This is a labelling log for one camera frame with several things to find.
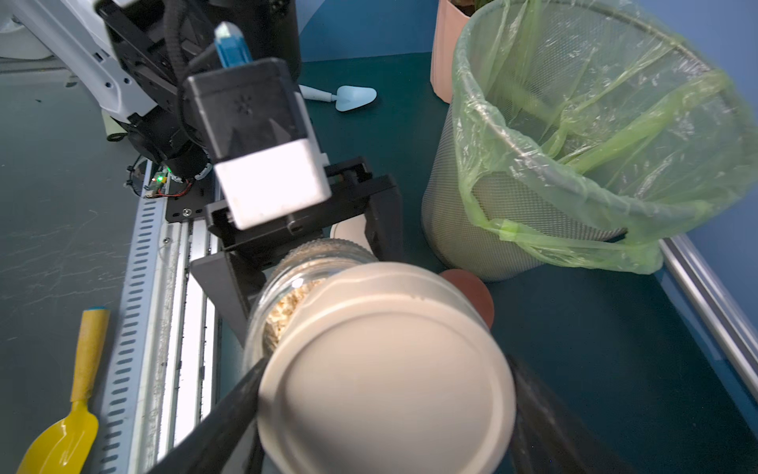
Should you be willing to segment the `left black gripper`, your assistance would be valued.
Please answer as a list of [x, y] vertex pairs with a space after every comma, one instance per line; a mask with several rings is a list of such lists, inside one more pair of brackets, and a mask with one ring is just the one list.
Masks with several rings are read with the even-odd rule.
[[360, 214], [373, 254], [383, 262], [404, 261], [403, 199], [394, 178], [376, 176], [364, 157], [329, 165], [326, 175], [333, 193], [327, 201], [247, 230], [232, 223], [225, 201], [205, 207], [207, 230], [219, 238], [222, 251], [194, 260], [189, 271], [242, 347], [253, 303], [266, 284], [254, 264], [272, 264], [320, 238], [327, 227]]

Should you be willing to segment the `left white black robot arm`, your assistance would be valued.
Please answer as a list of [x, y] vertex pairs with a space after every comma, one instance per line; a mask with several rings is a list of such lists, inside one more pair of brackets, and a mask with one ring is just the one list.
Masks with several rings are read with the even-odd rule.
[[206, 173], [205, 207], [221, 244], [189, 271], [239, 340], [264, 292], [264, 271], [324, 227], [363, 215], [381, 261], [403, 258], [394, 180], [362, 158], [331, 163], [298, 83], [291, 1], [12, 1], [9, 10], [86, 85], [132, 146], [181, 183]]

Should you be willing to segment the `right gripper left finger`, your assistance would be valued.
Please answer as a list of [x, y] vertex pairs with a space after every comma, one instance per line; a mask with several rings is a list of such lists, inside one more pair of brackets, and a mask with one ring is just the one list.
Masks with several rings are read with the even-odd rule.
[[261, 382], [270, 359], [260, 359], [210, 414], [150, 474], [220, 473], [259, 408]]

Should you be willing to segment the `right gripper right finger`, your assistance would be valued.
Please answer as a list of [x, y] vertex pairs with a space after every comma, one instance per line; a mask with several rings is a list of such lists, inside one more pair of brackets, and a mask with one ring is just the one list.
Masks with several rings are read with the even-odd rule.
[[516, 394], [508, 452], [516, 473], [633, 473], [523, 361], [507, 357]]

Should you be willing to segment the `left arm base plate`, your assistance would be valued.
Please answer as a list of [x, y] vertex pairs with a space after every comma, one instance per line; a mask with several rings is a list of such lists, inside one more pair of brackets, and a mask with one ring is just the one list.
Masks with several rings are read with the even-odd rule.
[[169, 223], [192, 221], [203, 217], [205, 207], [217, 200], [215, 175], [209, 172], [203, 179], [186, 184], [172, 182], [166, 199], [165, 221]]

